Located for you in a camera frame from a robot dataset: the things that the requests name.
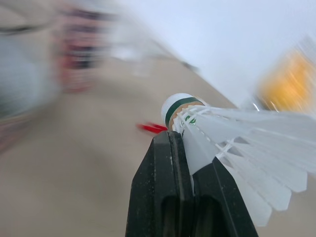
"white wall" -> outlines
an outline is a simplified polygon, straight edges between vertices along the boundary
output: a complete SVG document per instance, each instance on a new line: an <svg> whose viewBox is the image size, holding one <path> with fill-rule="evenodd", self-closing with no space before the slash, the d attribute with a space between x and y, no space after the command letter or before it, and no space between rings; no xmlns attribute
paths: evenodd
<svg viewBox="0 0 316 237"><path fill-rule="evenodd" d="M314 0L120 0L234 104L307 32Z"/></svg>

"red object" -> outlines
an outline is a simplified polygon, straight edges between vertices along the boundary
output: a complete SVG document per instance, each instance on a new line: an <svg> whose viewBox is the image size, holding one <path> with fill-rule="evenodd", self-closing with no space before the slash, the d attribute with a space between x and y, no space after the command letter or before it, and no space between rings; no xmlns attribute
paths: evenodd
<svg viewBox="0 0 316 237"><path fill-rule="evenodd" d="M160 133L162 131L167 131L168 128L165 127L165 126L161 126L161 125L158 125L158 124L155 124L155 123L147 123L147 124L138 124L137 127L141 130L146 130L146 131L149 131L149 132L153 132L153 133Z"/></svg>

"green logo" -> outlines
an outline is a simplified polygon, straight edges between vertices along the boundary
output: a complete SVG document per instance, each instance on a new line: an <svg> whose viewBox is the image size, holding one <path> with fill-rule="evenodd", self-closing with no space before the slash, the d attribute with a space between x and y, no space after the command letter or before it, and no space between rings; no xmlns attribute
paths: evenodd
<svg viewBox="0 0 316 237"><path fill-rule="evenodd" d="M184 119L185 121L188 121L188 119L189 118L191 118L191 116L190 115L188 115L188 116L186 116L186 118ZM191 125L195 125L195 123L196 123L196 119L194 118L194 119L192 119L190 122L189 122L189 124L191 124Z"/></svg>

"shuttlecock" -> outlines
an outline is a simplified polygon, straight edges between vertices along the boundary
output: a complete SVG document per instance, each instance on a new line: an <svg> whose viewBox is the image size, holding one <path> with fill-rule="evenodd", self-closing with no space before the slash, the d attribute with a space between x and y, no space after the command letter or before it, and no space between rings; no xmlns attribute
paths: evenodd
<svg viewBox="0 0 316 237"><path fill-rule="evenodd" d="M316 172L316 123L307 115L221 109L175 94L161 116L182 134L190 174L217 157L257 226L268 223L273 209L287 210L292 191L306 190L307 173Z"/></svg>

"shuttlecock cork base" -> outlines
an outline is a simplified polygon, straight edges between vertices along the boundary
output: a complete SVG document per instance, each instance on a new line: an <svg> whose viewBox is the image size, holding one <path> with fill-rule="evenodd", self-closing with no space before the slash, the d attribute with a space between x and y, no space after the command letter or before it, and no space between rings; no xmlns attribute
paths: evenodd
<svg viewBox="0 0 316 237"><path fill-rule="evenodd" d="M189 105L204 104L192 95L185 93L174 94L165 101L161 109L161 118L169 130L172 130L173 119L177 116L177 113Z"/></svg>

